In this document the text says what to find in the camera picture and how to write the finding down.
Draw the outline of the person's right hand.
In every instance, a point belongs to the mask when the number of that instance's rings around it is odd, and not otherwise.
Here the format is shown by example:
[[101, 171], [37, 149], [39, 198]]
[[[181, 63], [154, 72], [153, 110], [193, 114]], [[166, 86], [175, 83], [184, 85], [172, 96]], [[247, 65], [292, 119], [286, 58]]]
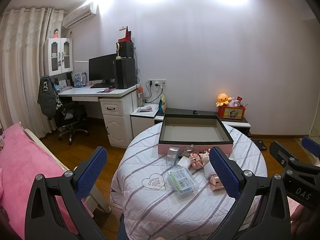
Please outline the person's right hand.
[[310, 210], [299, 205], [290, 219], [291, 239], [319, 239], [319, 206]]

